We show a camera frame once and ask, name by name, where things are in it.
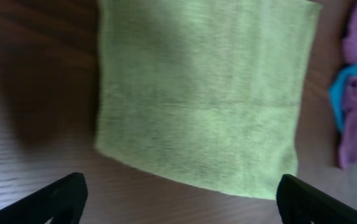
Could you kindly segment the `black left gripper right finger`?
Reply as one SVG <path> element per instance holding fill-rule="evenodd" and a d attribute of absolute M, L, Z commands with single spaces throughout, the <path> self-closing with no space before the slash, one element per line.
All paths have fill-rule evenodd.
<path fill-rule="evenodd" d="M 283 224 L 357 224 L 357 210 L 290 174 L 282 176 L 276 202 Z"/>

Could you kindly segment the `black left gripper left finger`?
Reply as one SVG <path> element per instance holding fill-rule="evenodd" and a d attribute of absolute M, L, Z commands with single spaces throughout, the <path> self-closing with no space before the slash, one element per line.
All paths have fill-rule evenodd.
<path fill-rule="evenodd" d="M 71 173 L 0 210 L 0 224 L 79 224 L 88 198 L 82 173 Z"/>

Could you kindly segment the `light green cloth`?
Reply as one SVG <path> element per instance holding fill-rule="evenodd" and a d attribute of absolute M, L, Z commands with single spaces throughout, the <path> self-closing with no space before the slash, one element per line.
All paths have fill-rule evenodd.
<path fill-rule="evenodd" d="M 103 0 L 96 149 L 131 167 L 272 200 L 296 174 L 320 5 Z"/>

